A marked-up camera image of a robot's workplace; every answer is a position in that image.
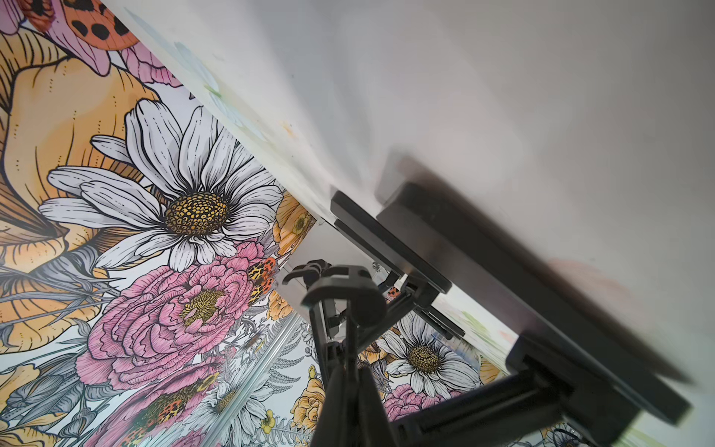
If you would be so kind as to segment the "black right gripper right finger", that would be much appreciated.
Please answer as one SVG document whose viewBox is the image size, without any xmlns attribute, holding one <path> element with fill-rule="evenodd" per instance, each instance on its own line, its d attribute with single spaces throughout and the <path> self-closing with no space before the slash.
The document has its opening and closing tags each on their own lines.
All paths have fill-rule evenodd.
<svg viewBox="0 0 715 447">
<path fill-rule="evenodd" d="M 357 376 L 357 446 L 397 447 L 371 371 L 361 368 Z"/>
</svg>

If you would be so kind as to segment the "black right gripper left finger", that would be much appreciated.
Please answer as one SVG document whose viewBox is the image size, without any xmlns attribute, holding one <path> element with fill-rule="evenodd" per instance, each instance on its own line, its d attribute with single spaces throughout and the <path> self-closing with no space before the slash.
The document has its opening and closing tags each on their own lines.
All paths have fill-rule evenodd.
<svg viewBox="0 0 715 447">
<path fill-rule="evenodd" d="M 344 367 L 331 375 L 316 430 L 313 447 L 353 446 L 357 433 L 358 380 Z"/>
</svg>

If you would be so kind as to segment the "black phone stand front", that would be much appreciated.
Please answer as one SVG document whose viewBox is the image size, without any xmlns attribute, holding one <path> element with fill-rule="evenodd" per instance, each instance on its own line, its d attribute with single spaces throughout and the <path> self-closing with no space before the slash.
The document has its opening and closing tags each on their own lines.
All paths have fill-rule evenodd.
<svg viewBox="0 0 715 447">
<path fill-rule="evenodd" d="M 283 275 L 286 301 L 307 315 L 323 384 L 339 367 L 355 370 L 359 353 L 409 313 L 437 296 L 425 279 L 409 276 L 398 296 L 385 298 L 389 281 L 377 284 L 363 266 L 313 260 Z"/>
</svg>

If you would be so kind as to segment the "black phone stand large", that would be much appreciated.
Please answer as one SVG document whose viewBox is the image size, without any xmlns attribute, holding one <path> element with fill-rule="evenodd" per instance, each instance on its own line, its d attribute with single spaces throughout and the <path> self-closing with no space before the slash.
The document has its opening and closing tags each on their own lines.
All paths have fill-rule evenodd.
<svg viewBox="0 0 715 447">
<path fill-rule="evenodd" d="M 676 425 L 690 411 L 518 250 L 448 197 L 405 184 L 372 217 L 336 192 L 331 212 L 368 253 L 425 279 L 437 296 L 460 289 L 517 333 L 506 378 L 389 422 L 398 446 L 495 446 L 560 421 L 590 445 L 609 446 L 641 412 Z"/>
</svg>

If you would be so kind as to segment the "aluminium left corner post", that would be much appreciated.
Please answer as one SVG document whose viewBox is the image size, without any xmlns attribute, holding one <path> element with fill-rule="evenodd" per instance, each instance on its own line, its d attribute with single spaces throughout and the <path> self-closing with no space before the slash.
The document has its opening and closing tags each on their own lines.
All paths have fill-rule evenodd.
<svg viewBox="0 0 715 447">
<path fill-rule="evenodd" d="M 298 379 L 286 372 L 299 364 L 303 319 L 295 314 L 268 325 L 254 345 L 229 359 L 218 385 L 195 412 L 203 446 L 259 446 L 270 440 L 279 418 L 267 404 Z"/>
</svg>

